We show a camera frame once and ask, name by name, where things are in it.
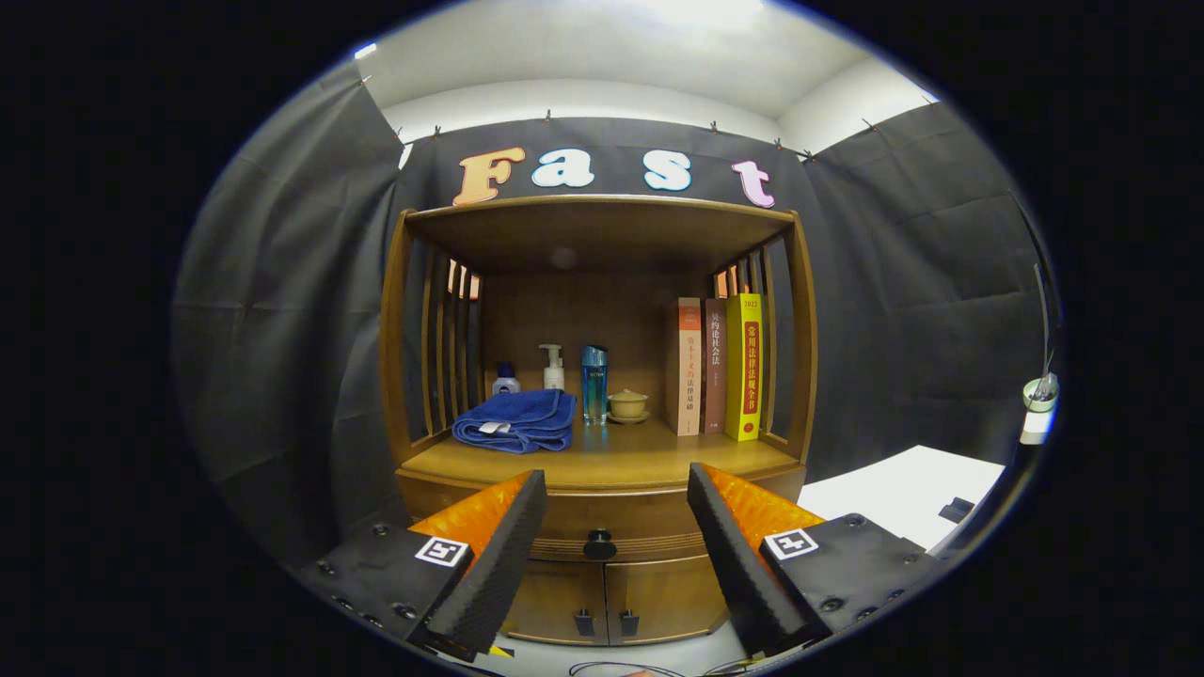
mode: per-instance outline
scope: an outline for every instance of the pink letter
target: pink letter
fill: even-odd
[[[773,206],[773,195],[766,195],[761,190],[761,182],[769,181],[769,175],[756,169],[756,163],[744,160],[732,165],[732,170],[740,175],[740,184],[744,186],[744,196],[759,207],[769,208]]]

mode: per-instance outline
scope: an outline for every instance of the door handle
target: door handle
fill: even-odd
[[[619,617],[619,628],[622,630],[624,637],[636,636],[636,632],[639,631],[639,617],[633,616],[630,608],[624,611],[622,616]]]
[[[610,559],[619,552],[619,548],[610,542],[610,532],[606,529],[595,529],[586,536],[585,547],[582,548],[585,557],[601,560]]]
[[[577,616],[573,617],[577,622],[577,632],[583,637],[594,636],[594,617],[590,616],[588,608],[582,608],[577,611]]]

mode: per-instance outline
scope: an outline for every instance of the black knob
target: black knob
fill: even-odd
[[[582,552],[590,559],[610,559],[619,552],[619,548],[610,542],[609,531],[606,529],[595,529],[590,531]]]

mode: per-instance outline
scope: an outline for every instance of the folded towel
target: folded towel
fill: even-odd
[[[512,454],[529,454],[541,447],[559,452],[573,443],[576,413],[577,396],[563,390],[498,393],[460,414],[452,435],[465,445]]]

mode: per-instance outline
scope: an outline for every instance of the cabinet door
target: cabinet door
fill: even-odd
[[[606,599],[612,646],[707,635],[727,619],[707,555],[608,564]]]
[[[601,564],[530,560],[502,632],[539,642],[606,646],[604,593]]]

